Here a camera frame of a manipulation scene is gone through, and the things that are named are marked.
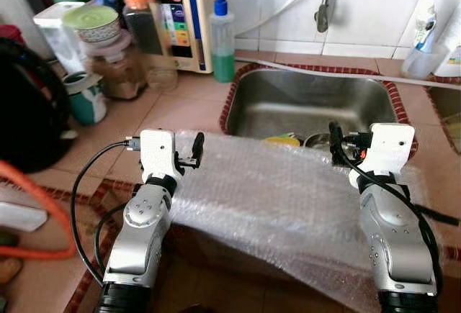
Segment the clear pitcher with white lid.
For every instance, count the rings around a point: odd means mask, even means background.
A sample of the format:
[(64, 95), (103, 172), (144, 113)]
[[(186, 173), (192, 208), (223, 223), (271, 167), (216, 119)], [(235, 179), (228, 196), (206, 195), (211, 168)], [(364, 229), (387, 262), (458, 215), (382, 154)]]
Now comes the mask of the clear pitcher with white lid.
[(83, 1), (59, 1), (33, 17), (56, 59), (69, 74), (86, 72), (83, 64), (85, 55), (80, 46), (81, 41), (73, 30), (65, 26), (63, 17), (83, 4)]

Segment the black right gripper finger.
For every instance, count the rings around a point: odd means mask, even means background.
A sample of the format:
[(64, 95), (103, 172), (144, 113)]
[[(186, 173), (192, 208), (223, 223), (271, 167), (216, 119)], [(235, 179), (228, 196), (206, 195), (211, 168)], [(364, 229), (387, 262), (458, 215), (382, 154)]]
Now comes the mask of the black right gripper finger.
[(329, 150), (331, 152), (331, 164), (332, 166), (340, 166), (345, 168), (345, 160), (342, 155), (342, 129), (338, 122), (329, 122), (328, 125), (330, 141)]

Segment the green soap bottle blue cap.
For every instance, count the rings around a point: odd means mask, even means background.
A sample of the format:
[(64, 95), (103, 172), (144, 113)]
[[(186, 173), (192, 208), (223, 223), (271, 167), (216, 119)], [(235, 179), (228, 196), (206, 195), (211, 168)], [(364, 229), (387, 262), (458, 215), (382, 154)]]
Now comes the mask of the green soap bottle blue cap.
[(230, 83), (235, 75), (234, 14), (227, 0), (214, 0), (210, 15), (210, 57), (218, 83)]

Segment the beige water purifier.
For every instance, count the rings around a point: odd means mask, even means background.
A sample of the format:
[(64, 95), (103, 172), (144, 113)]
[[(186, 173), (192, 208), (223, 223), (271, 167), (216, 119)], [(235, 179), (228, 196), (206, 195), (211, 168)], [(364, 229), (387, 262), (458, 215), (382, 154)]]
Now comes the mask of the beige water purifier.
[(210, 15), (214, 0), (157, 0), (178, 69), (212, 73)]

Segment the clear cup with tube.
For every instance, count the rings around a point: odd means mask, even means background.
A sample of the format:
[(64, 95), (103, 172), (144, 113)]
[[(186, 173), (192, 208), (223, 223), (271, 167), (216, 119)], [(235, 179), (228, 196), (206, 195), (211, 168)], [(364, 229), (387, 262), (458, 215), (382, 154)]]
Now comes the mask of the clear cup with tube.
[(406, 78), (424, 80), (434, 69), (432, 61), (440, 21), (435, 1), (427, 1), (424, 9), (416, 14), (412, 50), (401, 66), (401, 74)]

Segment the jar of brown powder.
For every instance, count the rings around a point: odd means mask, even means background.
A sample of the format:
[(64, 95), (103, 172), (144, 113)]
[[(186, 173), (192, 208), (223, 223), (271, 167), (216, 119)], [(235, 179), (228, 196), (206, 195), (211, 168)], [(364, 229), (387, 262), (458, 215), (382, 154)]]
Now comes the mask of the jar of brown powder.
[(101, 76), (99, 83), (106, 96), (130, 100), (147, 86), (147, 58), (127, 30), (121, 30), (108, 46), (94, 47), (82, 42), (80, 49), (86, 56), (86, 72)]

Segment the clear bubble wrap sheet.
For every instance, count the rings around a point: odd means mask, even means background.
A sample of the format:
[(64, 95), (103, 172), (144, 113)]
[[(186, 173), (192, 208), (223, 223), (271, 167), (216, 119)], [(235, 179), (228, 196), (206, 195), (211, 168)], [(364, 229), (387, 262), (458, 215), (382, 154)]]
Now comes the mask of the clear bubble wrap sheet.
[(438, 313), (438, 261), (421, 255), (424, 279), (399, 280), (379, 240), (360, 230), (360, 197), (329, 153), (262, 140), (181, 131), (179, 148), (204, 142), (199, 168), (180, 178), (174, 223), (259, 258), (364, 313)]

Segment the steel sink basin with dishes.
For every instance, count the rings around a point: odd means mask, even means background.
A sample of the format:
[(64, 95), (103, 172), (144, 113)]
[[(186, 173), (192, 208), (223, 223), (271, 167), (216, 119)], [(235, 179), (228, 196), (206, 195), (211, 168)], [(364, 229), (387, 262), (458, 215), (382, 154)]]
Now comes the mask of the steel sink basin with dishes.
[(427, 94), (441, 122), (449, 145), (461, 154), (461, 91), (444, 87), (427, 87)]

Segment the large steel sink basin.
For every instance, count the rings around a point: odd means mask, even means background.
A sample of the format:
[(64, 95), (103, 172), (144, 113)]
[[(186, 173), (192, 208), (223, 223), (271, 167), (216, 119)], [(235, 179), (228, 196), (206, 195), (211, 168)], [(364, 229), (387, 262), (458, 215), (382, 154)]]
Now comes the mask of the large steel sink basin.
[(237, 72), (218, 125), (227, 135), (264, 139), (293, 133), (309, 138), (338, 122), (344, 132), (373, 123), (408, 123), (394, 83), (339, 78), (249, 64)]

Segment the green and white mug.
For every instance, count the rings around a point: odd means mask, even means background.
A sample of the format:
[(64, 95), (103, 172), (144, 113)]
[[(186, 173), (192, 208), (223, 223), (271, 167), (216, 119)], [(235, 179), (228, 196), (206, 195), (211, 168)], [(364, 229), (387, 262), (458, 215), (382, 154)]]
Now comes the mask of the green and white mug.
[(107, 106), (99, 74), (78, 72), (63, 79), (73, 118), (83, 126), (96, 125), (106, 116)]

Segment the black electric kettle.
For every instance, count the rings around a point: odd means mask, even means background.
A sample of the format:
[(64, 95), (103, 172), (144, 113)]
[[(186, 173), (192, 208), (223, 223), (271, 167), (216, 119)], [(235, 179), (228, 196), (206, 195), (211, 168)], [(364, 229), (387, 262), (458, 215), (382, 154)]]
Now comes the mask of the black electric kettle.
[(50, 64), (0, 37), (0, 160), (24, 173), (45, 171), (72, 148), (66, 87)]

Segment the empty clear glass jar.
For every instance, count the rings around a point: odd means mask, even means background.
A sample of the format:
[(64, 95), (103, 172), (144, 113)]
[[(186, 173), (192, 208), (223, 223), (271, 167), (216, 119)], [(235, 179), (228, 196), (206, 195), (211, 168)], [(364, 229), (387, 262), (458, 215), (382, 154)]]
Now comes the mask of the empty clear glass jar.
[(141, 45), (148, 64), (147, 83), (158, 91), (171, 91), (177, 89), (179, 77), (170, 43), (161, 41), (148, 41)]

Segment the red container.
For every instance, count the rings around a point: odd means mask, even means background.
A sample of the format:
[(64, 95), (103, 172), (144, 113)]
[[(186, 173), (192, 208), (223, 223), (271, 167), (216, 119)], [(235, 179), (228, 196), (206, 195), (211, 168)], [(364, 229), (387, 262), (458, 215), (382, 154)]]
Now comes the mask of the red container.
[(0, 37), (13, 40), (19, 45), (26, 45), (21, 30), (15, 24), (0, 24)]

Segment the patterned bowl with green lid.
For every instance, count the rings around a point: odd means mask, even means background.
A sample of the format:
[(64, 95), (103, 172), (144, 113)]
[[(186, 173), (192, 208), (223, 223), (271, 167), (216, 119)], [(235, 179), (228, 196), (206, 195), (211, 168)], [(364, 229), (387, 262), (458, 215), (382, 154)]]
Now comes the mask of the patterned bowl with green lid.
[(85, 43), (102, 44), (112, 42), (122, 31), (119, 14), (106, 5), (82, 5), (69, 10), (62, 23)]

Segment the yellow plastic bowl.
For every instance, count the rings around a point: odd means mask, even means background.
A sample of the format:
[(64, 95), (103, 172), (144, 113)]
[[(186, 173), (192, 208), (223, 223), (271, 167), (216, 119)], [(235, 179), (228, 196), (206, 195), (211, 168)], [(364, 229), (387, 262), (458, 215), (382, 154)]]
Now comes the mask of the yellow plastic bowl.
[(264, 139), (266, 143), (274, 143), (274, 145), (286, 145), (291, 146), (291, 148), (300, 148), (302, 146), (302, 142), (297, 139), (296, 137), (268, 137)]

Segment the white plastic box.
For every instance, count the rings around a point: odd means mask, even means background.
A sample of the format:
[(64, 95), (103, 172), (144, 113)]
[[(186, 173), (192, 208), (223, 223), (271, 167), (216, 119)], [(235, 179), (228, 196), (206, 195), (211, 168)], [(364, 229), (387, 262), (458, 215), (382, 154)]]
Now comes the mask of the white plastic box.
[(48, 212), (45, 210), (0, 202), (0, 227), (30, 233), (38, 230), (47, 221)]

